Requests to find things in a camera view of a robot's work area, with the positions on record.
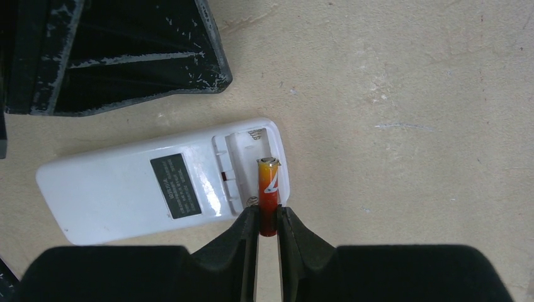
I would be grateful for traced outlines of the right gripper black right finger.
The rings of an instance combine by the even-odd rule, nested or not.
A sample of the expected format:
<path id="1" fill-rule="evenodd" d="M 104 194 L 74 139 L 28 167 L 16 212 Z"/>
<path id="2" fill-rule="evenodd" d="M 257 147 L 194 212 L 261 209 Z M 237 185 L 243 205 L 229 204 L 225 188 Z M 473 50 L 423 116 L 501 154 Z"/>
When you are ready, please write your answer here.
<path id="1" fill-rule="evenodd" d="M 493 265 L 468 245 L 342 245 L 278 216 L 283 301 L 511 301 Z"/>

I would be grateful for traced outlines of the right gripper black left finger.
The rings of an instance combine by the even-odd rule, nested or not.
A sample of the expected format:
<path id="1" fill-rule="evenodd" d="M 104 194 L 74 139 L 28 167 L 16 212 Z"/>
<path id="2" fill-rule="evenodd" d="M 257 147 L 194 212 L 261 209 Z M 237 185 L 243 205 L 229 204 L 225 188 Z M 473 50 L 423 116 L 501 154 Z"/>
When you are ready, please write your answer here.
<path id="1" fill-rule="evenodd" d="M 246 208 L 194 253 L 180 245 L 55 247 L 16 288 L 18 301 L 252 301 L 259 213 Z"/>

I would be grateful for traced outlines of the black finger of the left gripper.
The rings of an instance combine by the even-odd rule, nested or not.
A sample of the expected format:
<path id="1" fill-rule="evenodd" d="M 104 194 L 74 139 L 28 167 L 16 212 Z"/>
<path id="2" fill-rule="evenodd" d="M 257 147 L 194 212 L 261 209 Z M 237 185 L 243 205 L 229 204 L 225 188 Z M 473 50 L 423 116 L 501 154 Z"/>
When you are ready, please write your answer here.
<path id="1" fill-rule="evenodd" d="M 206 1 L 3 3 L 7 114 L 89 116 L 231 82 Z"/>

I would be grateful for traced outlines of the red orange AAA battery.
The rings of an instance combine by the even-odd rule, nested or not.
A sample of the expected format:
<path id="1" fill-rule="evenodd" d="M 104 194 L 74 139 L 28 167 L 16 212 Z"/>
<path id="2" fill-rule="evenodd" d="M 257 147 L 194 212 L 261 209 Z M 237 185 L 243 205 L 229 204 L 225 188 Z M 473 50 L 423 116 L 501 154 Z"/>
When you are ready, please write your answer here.
<path id="1" fill-rule="evenodd" d="M 277 233 L 279 166 L 280 161 L 275 157 L 258 160 L 259 233 L 264 237 Z"/>

